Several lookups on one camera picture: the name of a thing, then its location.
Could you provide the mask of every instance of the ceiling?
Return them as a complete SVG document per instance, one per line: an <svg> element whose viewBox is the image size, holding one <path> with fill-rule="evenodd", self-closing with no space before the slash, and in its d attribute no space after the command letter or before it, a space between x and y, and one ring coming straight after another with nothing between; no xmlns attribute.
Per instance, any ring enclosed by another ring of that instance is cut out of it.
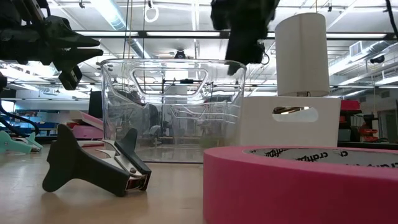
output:
<svg viewBox="0 0 398 224"><path fill-rule="evenodd" d="M48 0L53 15L67 18L73 30L114 30L101 15L98 8L93 2L106 2L107 0L83 1L85 8L79 6L78 0ZM213 30L210 19L211 7L210 0L153 0L153 6L159 10L159 16L154 22L147 22L144 14L144 6L147 9L147 1L133 0L129 2L128 13L127 1L114 0L122 19L127 19L127 26L134 31L139 30L161 30L161 31L208 31ZM398 0L392 0L394 15L398 18ZM275 20L269 24L269 30L273 31L278 23L295 14L315 12L315 5L318 6L317 11L326 17L327 32L393 32L389 22L388 14L385 10L385 0L280 0L279 7L276 11ZM155 10L148 10L149 19L155 16ZM101 42L100 49L104 50L101 57L92 58L79 64L83 72L82 82L100 83L97 62L109 58L125 58L136 57L132 49L125 45L123 38L97 38ZM190 58L197 59L223 59L228 44L227 39L137 39L146 52L159 58L172 58L176 50L184 50L185 54ZM356 40L329 40L328 58L333 61L349 52L350 45L355 44ZM264 40L267 53L270 55L268 65L248 65L246 75L247 83L275 83L276 80L276 59L274 40ZM390 49L386 52L386 63L395 62L396 51ZM381 67L382 65L372 65L372 69ZM17 78L19 82L48 82L42 84L33 84L37 89L41 88L57 88L58 85L50 85L53 78L54 82L58 82L57 76L47 75L48 72L37 67L38 76L21 75ZM358 61L344 69L339 70L330 77L331 85L340 85L345 80L357 77L366 72L364 61ZM10 88L18 90L26 89L24 85L10 85Z"/></svg>

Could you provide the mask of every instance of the clear plastic bin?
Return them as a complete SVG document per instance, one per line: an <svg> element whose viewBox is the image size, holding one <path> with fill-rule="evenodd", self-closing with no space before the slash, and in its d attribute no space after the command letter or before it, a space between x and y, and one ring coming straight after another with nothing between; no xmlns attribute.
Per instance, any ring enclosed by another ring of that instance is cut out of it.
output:
<svg viewBox="0 0 398 224"><path fill-rule="evenodd" d="M234 145L246 67L224 60L106 60L105 139L138 130L144 161L203 162L203 150Z"/></svg>

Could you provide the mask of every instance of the table surface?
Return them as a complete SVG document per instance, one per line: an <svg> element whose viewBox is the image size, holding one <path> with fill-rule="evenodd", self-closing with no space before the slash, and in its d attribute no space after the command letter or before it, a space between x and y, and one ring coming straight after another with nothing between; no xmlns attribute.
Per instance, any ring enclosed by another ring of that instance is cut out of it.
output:
<svg viewBox="0 0 398 224"><path fill-rule="evenodd" d="M103 157L89 148L92 154ZM201 165L148 164L146 192L120 198L84 180L54 193L42 189L49 147L40 154L0 154L0 223L205 223Z"/></svg>

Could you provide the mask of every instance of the air vent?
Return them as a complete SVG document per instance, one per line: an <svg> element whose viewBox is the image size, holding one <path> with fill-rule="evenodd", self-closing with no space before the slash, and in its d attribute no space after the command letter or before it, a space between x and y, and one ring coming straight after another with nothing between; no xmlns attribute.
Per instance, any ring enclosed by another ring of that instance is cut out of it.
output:
<svg viewBox="0 0 398 224"><path fill-rule="evenodd" d="M380 94L381 98L387 98L390 97L390 91L384 91Z"/></svg>
<svg viewBox="0 0 398 224"><path fill-rule="evenodd" d="M362 41L358 41L357 43L351 45L349 47L349 55L351 57L355 57L362 52Z"/></svg>

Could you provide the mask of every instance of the white cylinder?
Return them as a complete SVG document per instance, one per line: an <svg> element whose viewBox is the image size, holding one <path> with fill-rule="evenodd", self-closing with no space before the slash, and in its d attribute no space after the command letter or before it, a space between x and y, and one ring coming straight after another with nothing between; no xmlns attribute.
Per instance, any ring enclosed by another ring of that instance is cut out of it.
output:
<svg viewBox="0 0 398 224"><path fill-rule="evenodd" d="M329 94L326 19L298 14L275 28L278 96Z"/></svg>

